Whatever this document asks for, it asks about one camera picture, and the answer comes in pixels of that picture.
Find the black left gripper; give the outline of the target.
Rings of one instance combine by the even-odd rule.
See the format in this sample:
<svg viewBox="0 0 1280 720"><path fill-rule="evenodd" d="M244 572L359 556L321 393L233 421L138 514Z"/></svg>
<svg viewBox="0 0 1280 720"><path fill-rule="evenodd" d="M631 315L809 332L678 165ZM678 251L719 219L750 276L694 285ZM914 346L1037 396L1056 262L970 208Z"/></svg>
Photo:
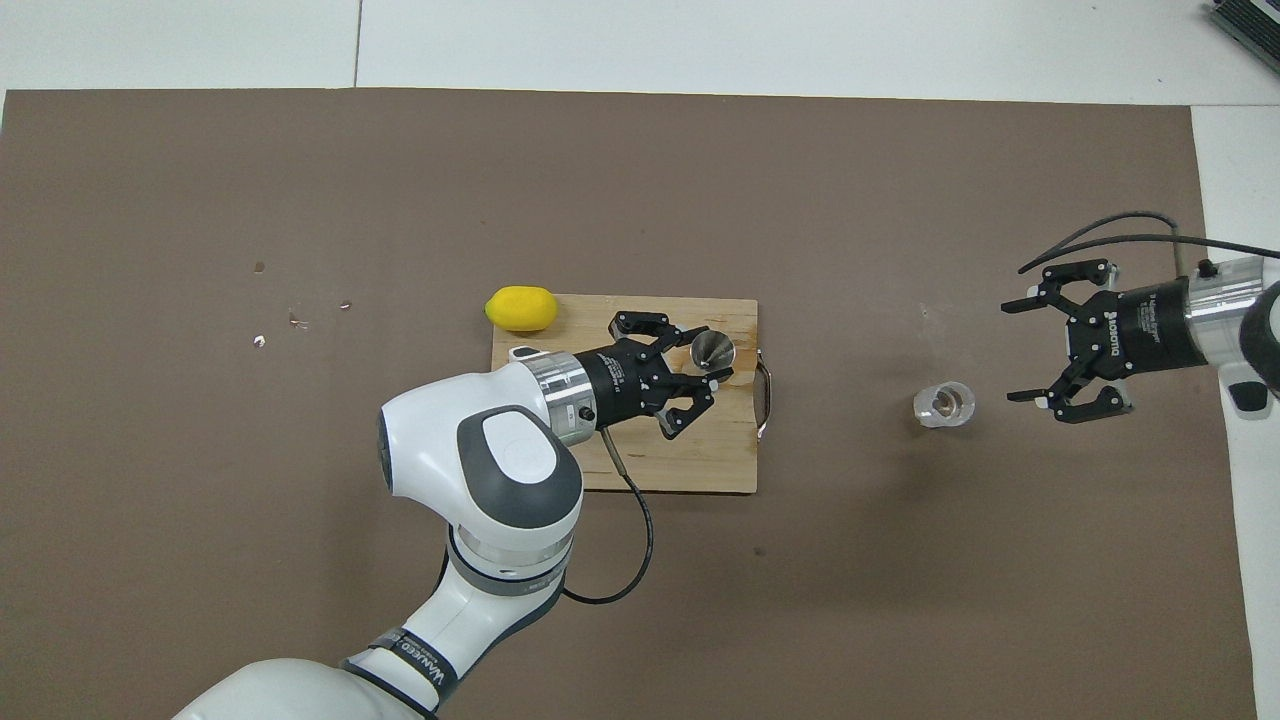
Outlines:
<svg viewBox="0 0 1280 720"><path fill-rule="evenodd" d="M612 345L582 351L579 363L588 374L594 397L594 423L612 427L636 416L655 415L660 433L675 439L716 402L722 380L732 374L723 368L704 375L673 373L662 354L686 347L708 325L684 329L663 313L616 313L611 320ZM631 336L654 338L648 345Z"/></svg>

